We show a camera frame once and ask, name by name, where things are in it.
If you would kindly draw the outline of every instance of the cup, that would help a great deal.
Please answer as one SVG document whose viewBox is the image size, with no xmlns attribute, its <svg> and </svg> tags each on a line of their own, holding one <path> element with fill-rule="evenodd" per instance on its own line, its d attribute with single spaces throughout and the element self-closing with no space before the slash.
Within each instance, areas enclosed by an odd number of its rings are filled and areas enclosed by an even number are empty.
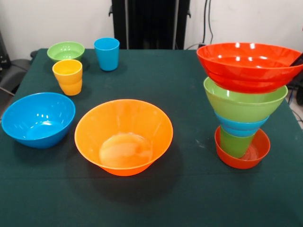
<svg viewBox="0 0 303 227">
<path fill-rule="evenodd" d="M 268 120 L 269 116 L 258 122 L 236 122 L 224 118 L 214 112 L 219 119 L 221 127 L 229 134 L 238 137 L 247 137 L 255 134 L 259 128 Z"/>
<path fill-rule="evenodd" d="M 240 158 L 245 155 L 255 133 L 247 137 L 237 137 L 229 134 L 222 127 L 220 130 L 220 147 L 229 155 Z"/>
<path fill-rule="evenodd" d="M 58 61 L 53 65 L 60 88 L 67 96 L 75 96 L 82 88 L 82 63 L 74 59 Z"/>
<path fill-rule="evenodd" d="M 100 38 L 94 43 L 99 66 L 104 71 L 113 71 L 118 67 L 120 43 L 115 38 Z"/>
</svg>

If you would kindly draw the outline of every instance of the green bowl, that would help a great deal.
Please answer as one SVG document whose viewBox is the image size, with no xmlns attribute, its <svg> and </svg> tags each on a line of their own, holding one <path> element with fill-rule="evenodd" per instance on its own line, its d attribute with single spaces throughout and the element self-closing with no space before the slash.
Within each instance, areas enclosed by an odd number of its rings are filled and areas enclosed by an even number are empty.
<svg viewBox="0 0 303 227">
<path fill-rule="evenodd" d="M 67 41 L 52 45 L 47 50 L 47 56 L 54 62 L 64 59 L 76 59 L 80 61 L 84 51 L 85 47 L 82 44 Z"/>
<path fill-rule="evenodd" d="M 287 87 L 263 94 L 246 94 L 223 89 L 209 77 L 204 89 L 213 109 L 220 116 L 236 122 L 258 122 L 270 116 L 287 95 Z"/>
</svg>

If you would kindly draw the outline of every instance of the yellow cup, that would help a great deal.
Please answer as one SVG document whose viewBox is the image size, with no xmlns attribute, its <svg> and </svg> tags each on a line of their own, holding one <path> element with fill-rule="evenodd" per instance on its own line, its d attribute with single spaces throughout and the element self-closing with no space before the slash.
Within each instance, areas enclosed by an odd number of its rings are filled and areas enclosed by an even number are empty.
<svg viewBox="0 0 303 227">
<path fill-rule="evenodd" d="M 74 59 L 58 61 L 53 65 L 60 88 L 67 96 L 75 96 L 82 88 L 82 63 Z"/>
</svg>

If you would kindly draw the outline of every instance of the green cup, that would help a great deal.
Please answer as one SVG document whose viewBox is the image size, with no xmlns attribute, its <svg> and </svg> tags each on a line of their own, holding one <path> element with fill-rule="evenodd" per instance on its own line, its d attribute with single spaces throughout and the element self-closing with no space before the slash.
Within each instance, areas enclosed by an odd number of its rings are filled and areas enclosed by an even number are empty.
<svg viewBox="0 0 303 227">
<path fill-rule="evenodd" d="M 262 94 L 246 94 L 223 89 L 209 77 L 204 80 L 207 98 L 221 117 L 235 122 L 258 122 L 270 116 L 287 95 L 287 87 Z"/>
<path fill-rule="evenodd" d="M 245 155 L 255 134 L 247 137 L 237 137 L 220 129 L 220 147 L 229 155 L 240 158 Z"/>
</svg>

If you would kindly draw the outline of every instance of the red bowl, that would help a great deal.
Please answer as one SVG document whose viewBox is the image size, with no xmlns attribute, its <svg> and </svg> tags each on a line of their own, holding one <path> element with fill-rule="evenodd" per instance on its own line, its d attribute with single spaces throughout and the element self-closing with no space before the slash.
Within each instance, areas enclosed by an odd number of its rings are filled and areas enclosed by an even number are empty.
<svg viewBox="0 0 303 227">
<path fill-rule="evenodd" d="M 220 147 L 220 126 L 214 133 L 214 140 L 219 158 L 225 164 L 237 169 L 249 169 L 256 166 L 270 150 L 269 138 L 262 129 L 256 132 L 245 155 L 241 158 L 230 156 Z"/>
<path fill-rule="evenodd" d="M 290 82 L 303 65 L 289 67 L 299 51 L 253 43 L 223 43 L 200 47 L 197 55 L 207 75 L 236 92 L 271 92 Z"/>
</svg>

